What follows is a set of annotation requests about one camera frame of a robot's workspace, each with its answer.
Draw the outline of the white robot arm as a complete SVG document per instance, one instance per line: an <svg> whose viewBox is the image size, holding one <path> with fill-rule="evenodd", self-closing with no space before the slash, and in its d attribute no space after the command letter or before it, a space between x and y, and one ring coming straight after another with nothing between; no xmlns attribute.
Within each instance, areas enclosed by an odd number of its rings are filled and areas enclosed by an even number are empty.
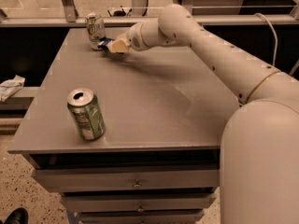
<svg viewBox="0 0 299 224"><path fill-rule="evenodd" d="M221 137L221 224L299 224L299 82L165 7L109 43L112 52L189 47L241 106Z"/></svg>

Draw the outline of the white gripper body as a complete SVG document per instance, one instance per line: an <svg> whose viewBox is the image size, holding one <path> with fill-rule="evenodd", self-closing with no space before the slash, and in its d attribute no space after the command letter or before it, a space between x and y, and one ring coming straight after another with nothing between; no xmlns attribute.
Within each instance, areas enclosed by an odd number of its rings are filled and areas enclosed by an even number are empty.
<svg viewBox="0 0 299 224"><path fill-rule="evenodd" d="M136 51L143 51L149 49L142 37L142 22L134 24L127 31L127 40L132 49Z"/></svg>

